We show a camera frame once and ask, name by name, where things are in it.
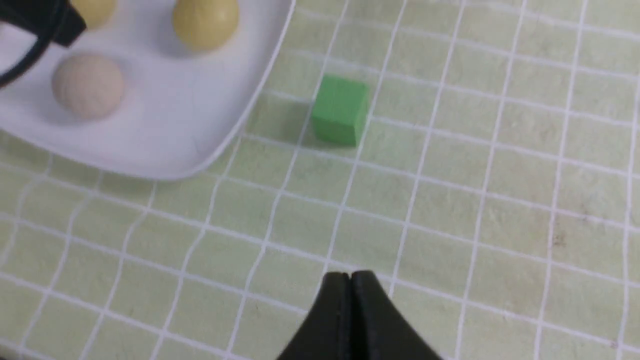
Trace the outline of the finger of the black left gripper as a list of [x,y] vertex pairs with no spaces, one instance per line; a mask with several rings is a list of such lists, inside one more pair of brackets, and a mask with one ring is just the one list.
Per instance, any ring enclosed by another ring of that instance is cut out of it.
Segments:
[[68,0],[2,0],[0,7],[1,22],[63,47],[71,46],[87,30]]

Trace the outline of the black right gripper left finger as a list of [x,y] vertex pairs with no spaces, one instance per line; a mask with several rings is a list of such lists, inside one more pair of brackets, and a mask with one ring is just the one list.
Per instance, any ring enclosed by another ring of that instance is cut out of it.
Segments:
[[323,276],[313,305],[279,360],[351,358],[351,280],[347,273]]

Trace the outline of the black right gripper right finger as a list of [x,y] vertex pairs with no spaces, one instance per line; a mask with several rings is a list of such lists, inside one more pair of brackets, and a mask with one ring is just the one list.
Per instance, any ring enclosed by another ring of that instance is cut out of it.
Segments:
[[352,360],[440,360],[403,317],[370,270],[350,277]]

